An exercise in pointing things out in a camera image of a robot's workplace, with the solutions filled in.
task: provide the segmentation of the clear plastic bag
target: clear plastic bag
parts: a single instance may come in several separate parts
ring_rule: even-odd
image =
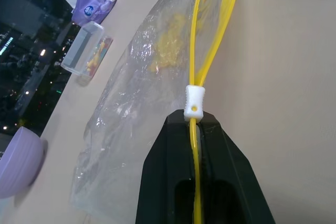
[[[227,1],[199,4],[196,70],[218,33],[224,33],[228,20],[221,19],[232,11]],[[121,56],[87,124],[87,148],[78,158],[71,202],[110,223],[135,223],[143,162],[165,118],[185,106],[194,3],[156,3]]]

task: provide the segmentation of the purple bowl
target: purple bowl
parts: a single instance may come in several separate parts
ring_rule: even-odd
[[[19,128],[0,159],[0,199],[17,194],[34,181],[43,153],[41,139],[29,129]]]

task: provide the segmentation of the white table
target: white table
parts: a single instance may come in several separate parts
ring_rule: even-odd
[[[103,22],[114,42],[87,87],[70,78],[42,171],[6,224],[89,223],[68,203],[83,131],[156,1],[118,0]],[[336,0],[237,0],[205,85],[205,110],[249,158],[277,223],[336,223],[335,17]]]

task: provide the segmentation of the clear plastic box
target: clear plastic box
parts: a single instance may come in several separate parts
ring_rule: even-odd
[[[105,35],[104,28],[91,21],[79,30],[61,66],[85,79],[92,79],[111,43],[112,38]]]

